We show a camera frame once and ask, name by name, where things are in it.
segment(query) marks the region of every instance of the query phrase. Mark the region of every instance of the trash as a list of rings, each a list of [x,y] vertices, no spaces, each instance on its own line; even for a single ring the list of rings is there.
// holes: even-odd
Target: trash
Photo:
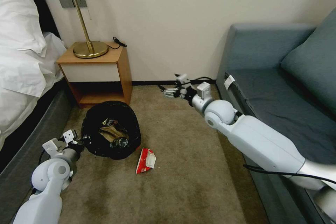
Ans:
[[[142,173],[148,171],[149,169],[154,169],[155,161],[156,156],[153,151],[151,149],[142,148],[135,173]]]
[[[100,103],[86,113],[82,124],[82,141],[92,154],[124,159],[141,144],[137,117],[126,103]]]

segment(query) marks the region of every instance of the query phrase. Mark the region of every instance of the black plastic bag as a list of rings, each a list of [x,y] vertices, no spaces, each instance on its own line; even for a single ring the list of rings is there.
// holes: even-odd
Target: black plastic bag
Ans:
[[[127,134],[126,146],[118,148],[102,136],[100,129],[109,121],[117,122],[120,130]],[[137,117],[131,107],[121,101],[100,103],[86,113],[82,124],[82,141],[88,151],[94,155],[115,160],[124,159],[141,144]]]

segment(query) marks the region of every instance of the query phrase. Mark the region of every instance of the sofa cushion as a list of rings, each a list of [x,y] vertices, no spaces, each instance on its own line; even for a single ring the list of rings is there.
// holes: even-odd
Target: sofa cushion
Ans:
[[[295,76],[336,114],[336,9],[308,39],[291,51],[281,67]]]
[[[255,116],[291,139],[307,159],[336,163],[335,117],[281,68],[231,70]]]

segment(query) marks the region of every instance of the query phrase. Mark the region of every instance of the white pillow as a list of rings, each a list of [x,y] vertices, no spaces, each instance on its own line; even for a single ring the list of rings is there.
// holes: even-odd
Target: white pillow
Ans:
[[[0,47],[0,87],[41,97],[46,80],[39,61],[22,51]]]
[[[41,53],[46,41],[38,16],[34,0],[0,0],[0,46]]]

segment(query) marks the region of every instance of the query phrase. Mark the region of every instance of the bed frame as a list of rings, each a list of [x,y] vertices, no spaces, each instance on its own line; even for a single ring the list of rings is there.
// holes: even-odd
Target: bed frame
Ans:
[[[34,0],[40,15],[41,30],[60,37],[45,0]],[[42,144],[61,136],[73,101],[65,81],[54,85],[38,101],[30,116],[5,140],[0,162],[11,155],[0,173],[0,223],[11,223],[32,189],[30,178],[37,166]]]

